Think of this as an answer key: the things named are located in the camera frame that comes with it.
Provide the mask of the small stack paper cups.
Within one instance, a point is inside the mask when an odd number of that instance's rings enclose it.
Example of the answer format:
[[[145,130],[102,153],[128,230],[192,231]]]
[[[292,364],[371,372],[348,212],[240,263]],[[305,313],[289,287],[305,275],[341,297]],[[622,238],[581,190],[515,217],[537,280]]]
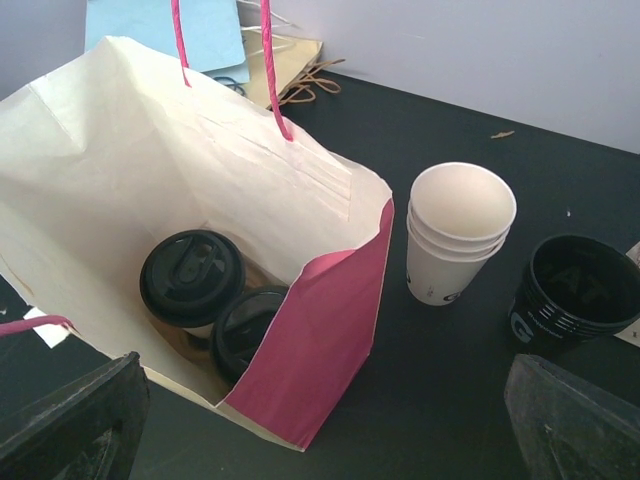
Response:
[[[412,295],[431,306],[455,301],[502,248],[516,213],[509,185],[484,167],[448,162],[420,173],[406,219]]]

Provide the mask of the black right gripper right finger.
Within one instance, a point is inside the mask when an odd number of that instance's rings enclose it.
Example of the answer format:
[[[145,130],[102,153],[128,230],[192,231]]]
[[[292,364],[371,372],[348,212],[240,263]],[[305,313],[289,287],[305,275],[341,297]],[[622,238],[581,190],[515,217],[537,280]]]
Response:
[[[639,408],[535,355],[518,354],[504,400],[532,479],[637,479]]]

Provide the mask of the brown pulp cup carrier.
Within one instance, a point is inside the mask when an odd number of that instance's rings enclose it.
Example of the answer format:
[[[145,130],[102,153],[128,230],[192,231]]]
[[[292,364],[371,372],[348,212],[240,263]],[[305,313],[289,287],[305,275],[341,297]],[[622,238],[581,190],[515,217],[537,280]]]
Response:
[[[149,323],[164,338],[164,340],[183,358],[207,373],[217,390],[227,393],[228,383],[220,376],[210,352],[210,342],[195,337],[181,328],[151,318]]]

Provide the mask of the black lid stack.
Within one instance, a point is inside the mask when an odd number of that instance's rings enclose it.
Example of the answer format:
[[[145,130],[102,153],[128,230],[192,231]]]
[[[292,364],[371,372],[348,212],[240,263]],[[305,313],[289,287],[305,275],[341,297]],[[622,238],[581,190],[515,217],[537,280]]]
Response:
[[[526,263],[507,318],[525,352],[554,355],[609,337],[625,325],[625,293],[634,266],[593,238],[559,235],[542,241]]]

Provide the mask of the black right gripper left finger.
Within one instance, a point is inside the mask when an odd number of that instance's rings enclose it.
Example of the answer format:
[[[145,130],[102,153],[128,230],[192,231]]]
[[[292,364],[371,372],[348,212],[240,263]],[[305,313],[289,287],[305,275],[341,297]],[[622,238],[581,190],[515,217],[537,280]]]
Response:
[[[127,479],[150,407],[130,352],[1,422],[3,479]]]

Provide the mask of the black coffee cup lid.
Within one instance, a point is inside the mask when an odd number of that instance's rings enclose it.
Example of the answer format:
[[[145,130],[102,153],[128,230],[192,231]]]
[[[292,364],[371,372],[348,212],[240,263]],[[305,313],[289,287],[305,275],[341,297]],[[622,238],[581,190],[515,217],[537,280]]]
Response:
[[[238,297],[245,260],[227,236],[205,229],[176,233],[146,258],[139,277],[141,298],[161,322],[205,338],[219,314]]]

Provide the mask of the cream paper bag pink sides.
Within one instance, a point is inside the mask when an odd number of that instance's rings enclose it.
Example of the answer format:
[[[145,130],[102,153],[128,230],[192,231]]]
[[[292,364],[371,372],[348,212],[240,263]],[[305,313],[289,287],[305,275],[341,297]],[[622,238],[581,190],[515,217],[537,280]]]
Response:
[[[54,321],[167,389],[306,449],[373,345],[394,217],[370,169],[204,74],[106,37],[1,104],[1,273]],[[151,249],[210,227],[289,288],[239,382],[153,322]]]

